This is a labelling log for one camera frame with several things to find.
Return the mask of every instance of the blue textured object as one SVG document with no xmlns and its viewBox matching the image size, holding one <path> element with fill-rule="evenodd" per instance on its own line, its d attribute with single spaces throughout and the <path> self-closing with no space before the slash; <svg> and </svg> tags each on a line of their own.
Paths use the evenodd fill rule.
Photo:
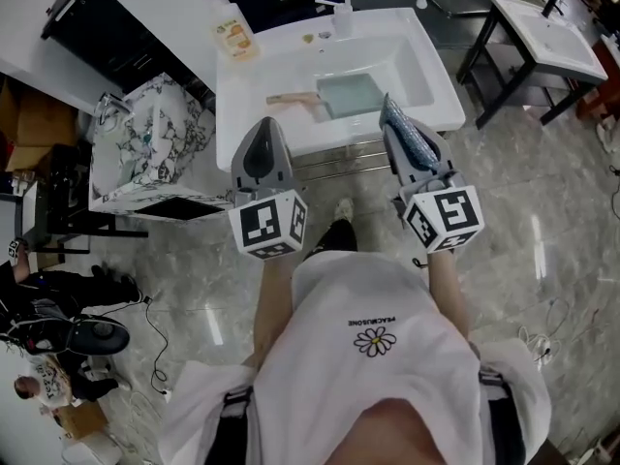
<svg viewBox="0 0 620 465">
<path fill-rule="evenodd" d="M 379 126 L 382 129 L 386 124 L 394 130 L 411 162 L 428 168 L 430 171 L 439 169 L 440 163 L 435 152 L 418 128 L 414 126 L 411 119 L 389 97 L 388 93 L 384 98 L 384 106 L 379 117 Z"/>
</svg>

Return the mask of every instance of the flower logo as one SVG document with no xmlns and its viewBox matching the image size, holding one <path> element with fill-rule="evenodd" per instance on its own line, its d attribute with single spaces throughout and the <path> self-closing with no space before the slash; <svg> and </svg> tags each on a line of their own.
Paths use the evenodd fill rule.
<svg viewBox="0 0 620 465">
<path fill-rule="evenodd" d="M 359 348 L 360 353 L 366 353 L 372 358 L 377 354 L 385 355 L 395 342 L 396 336 L 386 334 L 386 328 L 379 327 L 377 330 L 368 328 L 360 332 L 353 344 Z"/>
</svg>

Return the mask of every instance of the wooden handle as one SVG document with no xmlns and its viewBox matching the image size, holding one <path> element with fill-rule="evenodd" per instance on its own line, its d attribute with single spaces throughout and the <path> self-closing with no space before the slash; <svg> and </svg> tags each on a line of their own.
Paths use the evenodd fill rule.
<svg viewBox="0 0 620 465">
<path fill-rule="evenodd" d="M 306 93 L 284 93 L 267 97 L 267 104 L 295 104 L 300 102 L 308 105 L 320 105 L 323 103 L 318 93 L 308 91 Z"/>
</svg>

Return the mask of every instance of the black strap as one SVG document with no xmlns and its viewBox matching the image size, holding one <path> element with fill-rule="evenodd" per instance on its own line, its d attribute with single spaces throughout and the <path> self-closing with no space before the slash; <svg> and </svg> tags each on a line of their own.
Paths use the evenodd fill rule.
<svg viewBox="0 0 620 465">
<path fill-rule="evenodd" d="M 501 388 L 506 393 L 504 398 L 488 400 L 495 447 L 495 464 L 524 465 L 525 443 L 523 443 L 523 433 L 511 387 L 506 384 L 502 375 L 496 372 L 481 371 L 480 383 Z"/>
<path fill-rule="evenodd" d="M 229 392 L 224 396 L 215 440 L 204 465 L 245 465 L 248 449 L 248 406 L 252 387 Z"/>
</svg>

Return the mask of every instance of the black pants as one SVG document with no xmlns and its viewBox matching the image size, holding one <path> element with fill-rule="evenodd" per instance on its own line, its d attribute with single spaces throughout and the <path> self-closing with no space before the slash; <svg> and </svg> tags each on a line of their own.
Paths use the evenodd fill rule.
<svg viewBox="0 0 620 465">
<path fill-rule="evenodd" d="M 118 388 L 118 383 L 114 379 L 89 381 L 79 374 L 79 368 L 86 361 L 86 356 L 64 352 L 58 354 L 56 359 L 71 380 L 71 390 L 75 398 L 97 401 L 113 389 Z"/>
<path fill-rule="evenodd" d="M 347 219 L 334 222 L 304 260 L 326 251 L 357 251 L 356 232 Z"/>
<path fill-rule="evenodd" d="M 84 277 L 73 272 L 38 272 L 23 283 L 34 286 L 40 297 L 56 302 L 70 319 L 89 306 L 111 306 L 139 298 L 136 288 L 109 277 Z"/>
</svg>

